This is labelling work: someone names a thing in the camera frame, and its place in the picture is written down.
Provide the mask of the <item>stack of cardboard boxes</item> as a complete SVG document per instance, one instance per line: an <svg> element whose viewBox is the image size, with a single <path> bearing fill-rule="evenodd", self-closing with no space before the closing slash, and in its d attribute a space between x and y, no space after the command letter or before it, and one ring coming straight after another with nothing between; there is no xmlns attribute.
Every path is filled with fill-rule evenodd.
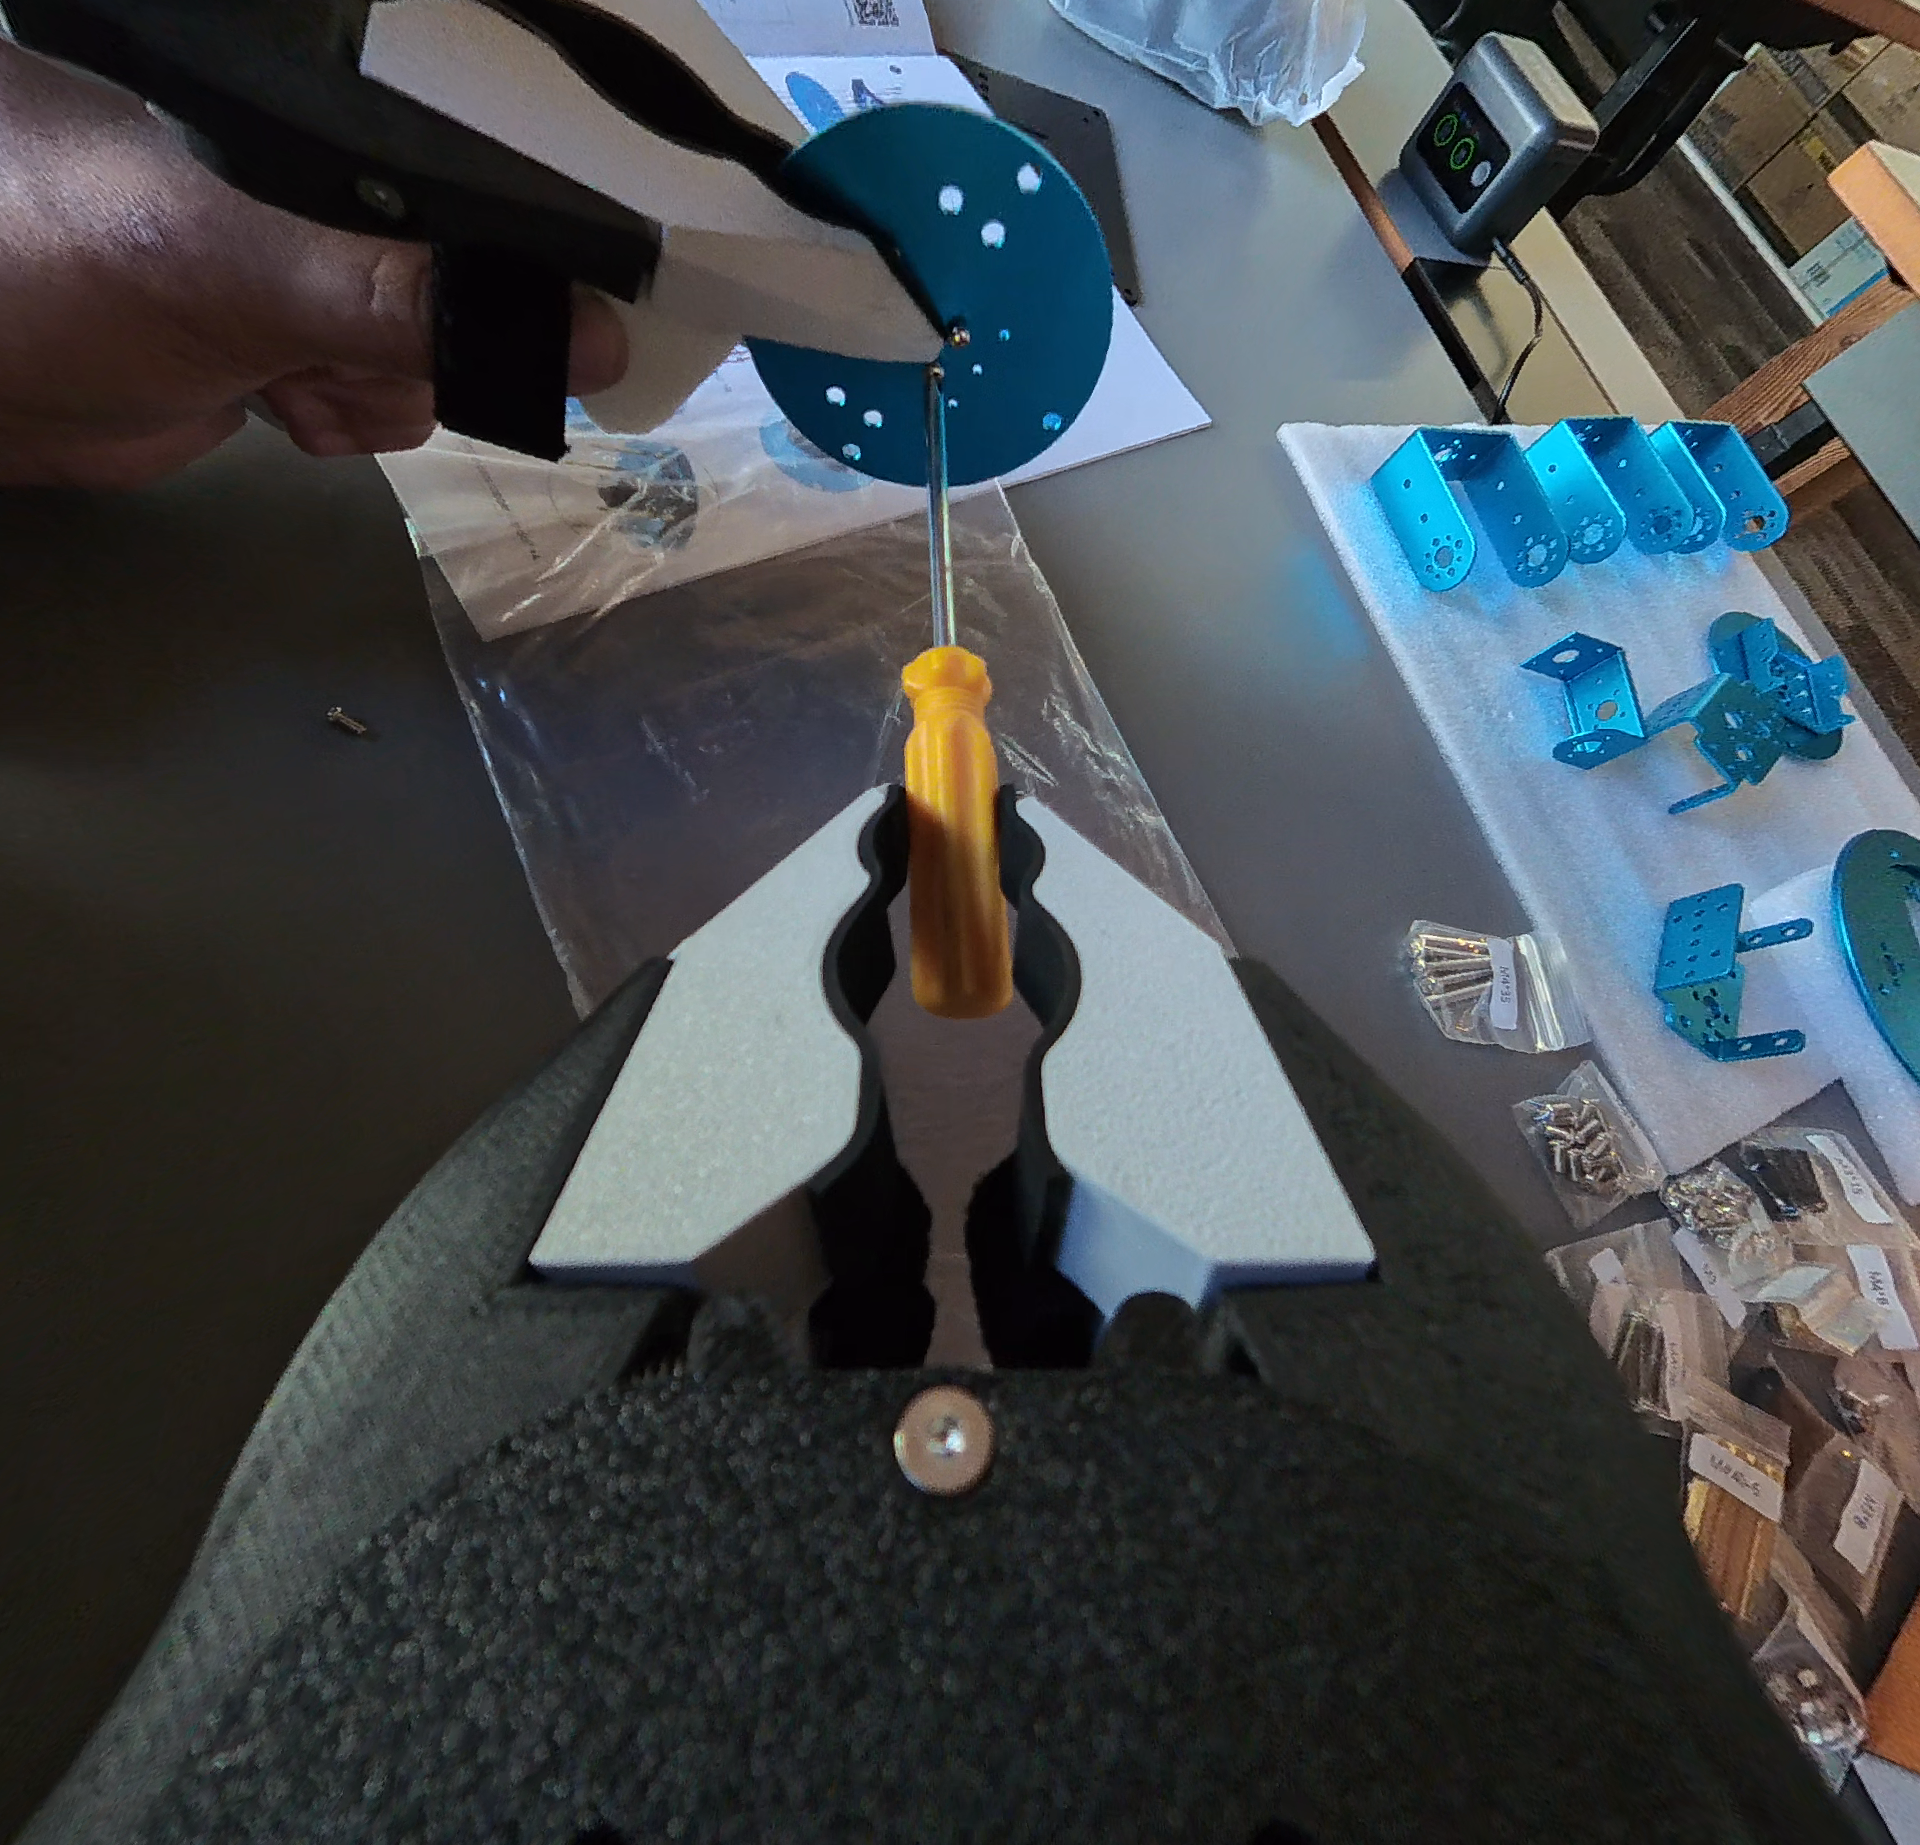
<svg viewBox="0 0 1920 1845"><path fill-rule="evenodd" d="M1821 317L1888 275L1830 188L1830 173L1871 140L1919 144L1919 58L1876 37L1836 50L1757 46L1688 131Z"/></svg>

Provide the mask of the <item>person's left hand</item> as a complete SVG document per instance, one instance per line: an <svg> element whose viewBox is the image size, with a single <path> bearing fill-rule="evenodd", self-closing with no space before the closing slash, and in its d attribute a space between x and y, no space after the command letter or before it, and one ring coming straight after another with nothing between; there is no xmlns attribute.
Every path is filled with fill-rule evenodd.
<svg viewBox="0 0 1920 1845"><path fill-rule="evenodd" d="M2 484L131 490L260 398L317 457L436 426L431 259L239 194L141 100L2 52Z"/></svg>

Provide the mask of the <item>wooden pillar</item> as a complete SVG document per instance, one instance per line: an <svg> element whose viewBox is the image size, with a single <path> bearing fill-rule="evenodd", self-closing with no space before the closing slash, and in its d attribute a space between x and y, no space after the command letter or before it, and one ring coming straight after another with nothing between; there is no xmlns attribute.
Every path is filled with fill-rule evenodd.
<svg viewBox="0 0 1920 1845"><path fill-rule="evenodd" d="M1838 202L1863 227L1890 273L1919 294L1920 158L1884 140L1869 140L1828 179Z"/></svg>

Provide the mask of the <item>black metal base plate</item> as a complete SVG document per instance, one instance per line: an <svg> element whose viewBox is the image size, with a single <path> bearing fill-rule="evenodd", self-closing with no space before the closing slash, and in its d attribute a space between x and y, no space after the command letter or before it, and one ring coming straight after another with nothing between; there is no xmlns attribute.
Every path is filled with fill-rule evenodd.
<svg viewBox="0 0 1920 1845"><path fill-rule="evenodd" d="M1139 269L1108 115L1093 104L964 54L945 56L980 92L995 117L1024 131L1072 175L1101 223L1114 284L1126 304L1137 307Z"/></svg>

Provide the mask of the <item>pile of small hardware bags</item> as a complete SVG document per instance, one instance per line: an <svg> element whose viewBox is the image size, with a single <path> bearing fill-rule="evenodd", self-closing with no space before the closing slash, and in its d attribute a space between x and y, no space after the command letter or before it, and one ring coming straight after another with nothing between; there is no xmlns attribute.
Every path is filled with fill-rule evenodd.
<svg viewBox="0 0 1920 1845"><path fill-rule="evenodd" d="M1592 1060L1513 1108L1583 1239L1548 1254L1759 1682L1830 1788L1917 1559L1917 1225L1842 1133L1765 1127L1671 1171Z"/></svg>

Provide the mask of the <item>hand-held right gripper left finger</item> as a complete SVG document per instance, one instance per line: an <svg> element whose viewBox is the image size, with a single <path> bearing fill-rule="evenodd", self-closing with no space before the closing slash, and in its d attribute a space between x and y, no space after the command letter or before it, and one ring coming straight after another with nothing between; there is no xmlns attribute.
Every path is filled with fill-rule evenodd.
<svg viewBox="0 0 1920 1845"><path fill-rule="evenodd" d="M672 953L536 1275L761 1298L822 1363L924 1361L930 1214L868 1029L905 874L903 789L874 787Z"/></svg>

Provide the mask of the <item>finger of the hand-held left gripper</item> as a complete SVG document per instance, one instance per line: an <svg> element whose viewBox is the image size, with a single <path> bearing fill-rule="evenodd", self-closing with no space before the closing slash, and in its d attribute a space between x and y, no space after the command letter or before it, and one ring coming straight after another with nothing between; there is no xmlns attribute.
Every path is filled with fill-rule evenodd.
<svg viewBox="0 0 1920 1845"><path fill-rule="evenodd" d="M717 340L719 354L757 338L926 365L943 348L937 319L874 242L749 171L697 171L661 229L646 307Z"/></svg>
<svg viewBox="0 0 1920 1845"><path fill-rule="evenodd" d="M809 229L743 163L619 110L555 46L475 0L369 10L365 77L663 227Z"/></svg>

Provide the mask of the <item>white plastic wrapped package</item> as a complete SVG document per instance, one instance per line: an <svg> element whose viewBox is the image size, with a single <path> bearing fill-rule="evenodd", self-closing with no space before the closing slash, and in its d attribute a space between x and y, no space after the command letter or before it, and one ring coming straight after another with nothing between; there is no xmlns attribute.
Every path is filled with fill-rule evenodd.
<svg viewBox="0 0 1920 1845"><path fill-rule="evenodd" d="M1049 0L1106 50L1262 127L1304 125L1362 75L1362 0Z"/></svg>

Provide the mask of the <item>grey desk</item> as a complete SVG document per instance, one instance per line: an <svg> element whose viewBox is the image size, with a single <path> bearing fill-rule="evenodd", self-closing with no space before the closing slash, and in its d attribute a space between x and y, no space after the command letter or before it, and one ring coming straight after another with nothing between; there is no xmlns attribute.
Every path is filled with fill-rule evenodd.
<svg viewBox="0 0 1920 1845"><path fill-rule="evenodd" d="M993 1371L536 1283L665 954L575 1004L386 476L6 488L4 1839L1855 1841L1375 1052L1494 868L1270 434L1425 334L1318 144L930 2L1118 115L1214 426L1014 511L1373 1275Z"/></svg>

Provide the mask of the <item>blue joined metal brackets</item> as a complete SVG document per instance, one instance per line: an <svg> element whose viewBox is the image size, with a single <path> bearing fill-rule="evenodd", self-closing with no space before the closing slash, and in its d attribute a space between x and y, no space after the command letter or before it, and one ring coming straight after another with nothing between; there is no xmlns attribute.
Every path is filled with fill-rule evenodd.
<svg viewBox="0 0 1920 1845"><path fill-rule="evenodd" d="M1669 726L1690 724L1696 751L1721 784L1669 807L1673 816L1761 784L1782 759L1828 761L1853 716L1844 711L1849 668L1840 655L1811 659L1775 620L1727 613L1707 634L1715 678L1661 707Z"/></svg>

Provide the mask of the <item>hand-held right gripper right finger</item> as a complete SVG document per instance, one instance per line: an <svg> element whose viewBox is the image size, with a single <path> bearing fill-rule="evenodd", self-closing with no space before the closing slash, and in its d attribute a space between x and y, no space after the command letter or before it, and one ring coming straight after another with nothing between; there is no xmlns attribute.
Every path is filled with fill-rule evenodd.
<svg viewBox="0 0 1920 1845"><path fill-rule="evenodd" d="M1079 1367L1141 1294L1356 1283L1377 1254L1235 964L1049 807L999 799L1014 983L1041 1035L972 1204L1001 1367Z"/></svg>

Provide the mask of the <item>yellow handled screwdriver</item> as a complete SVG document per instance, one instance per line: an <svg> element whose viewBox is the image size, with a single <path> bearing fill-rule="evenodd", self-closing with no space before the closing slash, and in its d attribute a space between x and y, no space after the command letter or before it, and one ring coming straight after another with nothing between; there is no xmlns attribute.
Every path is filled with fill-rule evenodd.
<svg viewBox="0 0 1920 1845"><path fill-rule="evenodd" d="M999 770L985 724L985 663L957 641L943 369L926 375L934 647L903 670L914 713L905 747L911 977L918 1004L978 1020L1012 997L1010 928L999 878Z"/></svg>

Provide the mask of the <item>wood edged long desk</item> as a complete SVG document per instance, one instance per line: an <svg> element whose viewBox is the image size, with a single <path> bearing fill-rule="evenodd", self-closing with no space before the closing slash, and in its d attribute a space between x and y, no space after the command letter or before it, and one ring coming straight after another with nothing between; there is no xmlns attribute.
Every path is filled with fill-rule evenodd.
<svg viewBox="0 0 1920 1845"><path fill-rule="evenodd" d="M1919 528L1919 300L1871 286L1709 407L1750 442L1794 515L1874 484Z"/></svg>

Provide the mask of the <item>blue round metal disc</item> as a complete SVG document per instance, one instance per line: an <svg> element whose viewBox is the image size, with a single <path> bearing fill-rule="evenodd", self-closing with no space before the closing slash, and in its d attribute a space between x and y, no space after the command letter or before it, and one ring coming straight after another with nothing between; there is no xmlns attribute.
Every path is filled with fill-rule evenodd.
<svg viewBox="0 0 1920 1845"><path fill-rule="evenodd" d="M953 486L1028 465L1081 413L1112 336L1110 263L1087 200L1026 133L895 104L807 140L782 186L874 229L964 334L939 359Z"/></svg>

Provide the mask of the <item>grey device with green display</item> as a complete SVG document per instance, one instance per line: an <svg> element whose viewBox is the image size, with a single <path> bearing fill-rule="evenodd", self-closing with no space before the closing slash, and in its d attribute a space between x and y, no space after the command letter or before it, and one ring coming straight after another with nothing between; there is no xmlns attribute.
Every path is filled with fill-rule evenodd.
<svg viewBox="0 0 1920 1845"><path fill-rule="evenodd" d="M1538 44L1487 33L1406 142L1400 167L1448 246L1487 263L1598 142L1594 114Z"/></svg>

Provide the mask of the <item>clear plastic bag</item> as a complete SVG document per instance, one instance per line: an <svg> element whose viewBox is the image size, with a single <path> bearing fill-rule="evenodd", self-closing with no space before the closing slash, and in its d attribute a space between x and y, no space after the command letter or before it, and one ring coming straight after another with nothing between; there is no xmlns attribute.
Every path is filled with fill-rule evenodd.
<svg viewBox="0 0 1920 1845"><path fill-rule="evenodd" d="M1227 929L1114 724L1014 509L953 505L960 643L983 659L999 780L1051 807L1220 943ZM580 1012L903 776L907 665L932 643L924 513L482 638L446 547L429 601Z"/></svg>

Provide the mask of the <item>white foam sheet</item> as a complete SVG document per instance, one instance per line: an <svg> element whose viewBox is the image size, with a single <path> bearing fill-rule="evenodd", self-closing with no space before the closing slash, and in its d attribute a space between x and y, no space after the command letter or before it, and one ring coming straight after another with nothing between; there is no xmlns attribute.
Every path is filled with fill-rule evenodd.
<svg viewBox="0 0 1920 1845"><path fill-rule="evenodd" d="M1373 492L1404 426L1289 425L1277 432L1408 691L1473 807L1523 908L1563 956L1598 1049L1655 1150L1692 1166L1844 1081L1905 1202L1917 1202L1917 1081L1880 1041L1832 939L1828 887L1867 830L1917 832L1917 776L1874 726L1847 728L1824 762L1786 761L1757 787L1686 816L1669 803L1711 772L1688 732L1583 774L1552 759L1567 720L1558 686L1523 672L1569 632L1625 647L1644 703L1709 672L1709 624L1748 611L1805 645L1763 574L1725 546L1648 559L1625 547L1571 565L1540 592L1479 563L1463 588L1417 586ZM1725 883L1763 916L1809 916L1815 935L1746 960L1750 1031L1796 1025L1803 1052L1719 1066L1684 1043L1652 991L1669 903Z"/></svg>

